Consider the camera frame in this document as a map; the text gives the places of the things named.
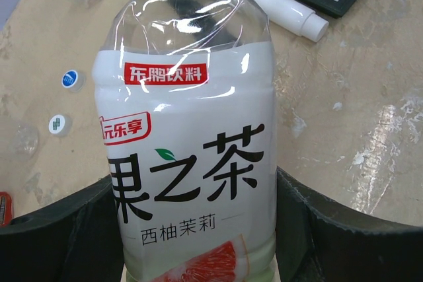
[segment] beige surface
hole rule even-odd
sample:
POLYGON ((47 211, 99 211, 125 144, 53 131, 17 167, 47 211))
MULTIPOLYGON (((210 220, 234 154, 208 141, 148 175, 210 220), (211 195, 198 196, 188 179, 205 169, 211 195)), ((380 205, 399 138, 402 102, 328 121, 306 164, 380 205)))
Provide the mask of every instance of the beige surface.
MULTIPOLYGON (((0 188, 22 215, 108 172, 93 81, 71 94, 61 76, 90 73, 127 0, 85 11, 65 0, 22 0, 0 36, 0 114, 40 130, 28 163, 1 162, 0 188), (48 133, 57 113, 71 134, 48 133)), ((422 0, 359 0, 314 44, 272 25, 280 101, 278 164, 364 213, 423 224, 422 0)))

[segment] black chinese character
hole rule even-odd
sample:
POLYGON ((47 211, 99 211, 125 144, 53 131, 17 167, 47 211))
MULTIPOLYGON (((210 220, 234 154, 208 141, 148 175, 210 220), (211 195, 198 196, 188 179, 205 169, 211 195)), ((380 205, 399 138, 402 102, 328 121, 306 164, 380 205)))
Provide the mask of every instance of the black chinese character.
POLYGON ((178 176, 161 192, 159 195, 154 197, 155 201, 172 201, 172 202, 183 202, 183 201, 192 201, 193 199, 197 198, 200 194, 201 189, 196 188, 188 193, 178 194, 178 195, 170 195, 169 192, 173 190, 179 183, 184 179, 184 177, 191 171, 192 167, 197 161, 197 157, 192 155, 191 157, 179 160, 171 163, 166 163, 163 165, 155 166, 150 168, 151 173, 167 170, 170 168, 175 168, 177 166, 185 165, 185 167, 179 172, 178 176))
POLYGON ((155 244, 157 242, 156 229, 157 228, 152 228, 141 231, 143 233, 141 236, 143 239, 143 246, 146 244, 155 244))
POLYGON ((195 219, 190 219, 189 221, 183 221, 179 224, 180 224, 179 230, 182 231, 182 234, 180 234, 180 236, 183 236, 184 234, 189 236, 190 232, 196 232, 194 230, 194 228, 196 228, 196 220, 195 219))
POLYGON ((139 166, 138 166, 138 156, 137 154, 131 155, 128 158, 121 158, 121 159, 108 159, 108 163, 114 166, 115 172, 111 172, 110 175, 112 178, 117 180, 118 185, 113 185, 113 190, 115 191, 115 200, 117 203, 116 209, 119 211, 119 207, 122 207, 122 215, 124 218, 124 223, 128 223, 128 209, 127 206, 131 209, 131 211, 139 218, 144 219, 145 221, 149 221, 153 218, 153 214, 148 213, 146 211, 142 211, 138 209, 133 203, 138 203, 140 201, 145 201, 150 198, 148 193, 142 193, 140 196, 137 197, 126 197, 128 192, 139 192, 141 191, 141 176, 139 175, 139 166), (122 172, 122 165, 124 163, 130 163, 131 171, 130 172, 122 172))
POLYGON ((248 125, 243 128, 243 132, 239 135, 234 135, 232 137, 226 138, 226 132, 219 133, 217 135, 217 140, 213 142, 206 143, 203 145, 203 149, 209 149, 212 147, 217 147, 217 153, 220 155, 226 150, 226 144, 236 140, 243 140, 243 148, 248 146, 251 142, 251 137, 260 132, 264 131, 264 124, 261 124, 257 129, 252 130, 251 125, 248 125))
POLYGON ((163 225, 161 227, 160 238, 162 238, 163 241, 176 238, 176 226, 172 226, 171 224, 169 227, 165 227, 163 225))
MULTIPOLYGON (((233 137, 226 138, 225 133, 220 133, 217 135, 217 141, 206 143, 203 148, 208 149, 210 147, 217 147, 217 153, 222 153, 224 150, 226 150, 226 143, 236 141, 236 140, 243 140, 243 147, 246 147, 250 144, 251 136, 256 135, 257 133, 260 133, 264 131, 264 125, 261 124, 257 127, 257 129, 252 130, 251 126, 246 126, 243 128, 243 133, 240 135, 235 135, 233 137)), ((232 156, 234 154, 239 155, 244 160, 247 160, 249 162, 259 162, 261 159, 263 159, 264 152, 246 152, 242 150, 238 150, 237 145, 231 145, 227 152, 223 155, 222 159, 216 164, 214 168, 212 168, 206 175, 203 176, 203 179, 209 178, 210 176, 213 176, 215 173, 217 173, 221 168, 223 168, 229 160, 231 160, 232 156)), ((231 187, 231 200, 235 199, 237 196, 237 183, 238 183, 238 175, 250 172, 254 169, 254 165, 250 164, 246 168, 240 168, 238 169, 238 163, 232 162, 230 165, 230 171, 223 174, 218 174, 213 177, 214 181, 220 181, 224 180, 222 185, 217 189, 216 192, 211 194, 207 199, 208 201, 214 201, 216 200, 220 194, 222 193, 223 189, 226 186, 227 180, 230 181, 230 187, 231 187)), ((257 180, 254 178, 247 178, 243 177, 242 180, 247 183, 252 188, 257 187, 257 180)))
POLYGON ((201 216, 200 219, 200 231, 206 231, 206 229, 214 229, 215 225, 214 225, 214 217, 215 214, 210 214, 210 215, 206 215, 206 216, 201 216))

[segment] red can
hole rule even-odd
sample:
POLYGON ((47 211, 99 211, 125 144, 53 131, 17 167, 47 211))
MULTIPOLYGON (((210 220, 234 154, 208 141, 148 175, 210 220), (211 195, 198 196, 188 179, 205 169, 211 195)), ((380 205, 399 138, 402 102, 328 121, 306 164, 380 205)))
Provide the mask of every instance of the red can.
POLYGON ((0 192, 0 227, 7 226, 12 218, 12 197, 6 192, 0 192))

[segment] white tube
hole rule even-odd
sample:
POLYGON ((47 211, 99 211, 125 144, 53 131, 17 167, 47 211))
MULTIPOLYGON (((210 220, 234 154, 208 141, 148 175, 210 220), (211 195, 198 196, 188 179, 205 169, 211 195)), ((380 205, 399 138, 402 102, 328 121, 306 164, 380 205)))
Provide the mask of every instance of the white tube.
POLYGON ((318 42, 325 34, 329 22, 316 12, 295 0, 255 0, 269 19, 283 28, 318 42))

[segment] white label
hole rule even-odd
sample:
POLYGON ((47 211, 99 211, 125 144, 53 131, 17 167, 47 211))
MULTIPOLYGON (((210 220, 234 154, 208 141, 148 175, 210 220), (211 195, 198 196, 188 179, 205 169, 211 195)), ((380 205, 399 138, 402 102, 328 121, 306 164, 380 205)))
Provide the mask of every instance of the white label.
MULTIPOLYGON (((126 256, 139 260, 130 269, 136 279, 237 237, 247 253, 271 239, 272 52, 267 42, 190 55, 99 52, 96 103, 126 256)), ((248 262, 237 275, 254 271, 248 262)))

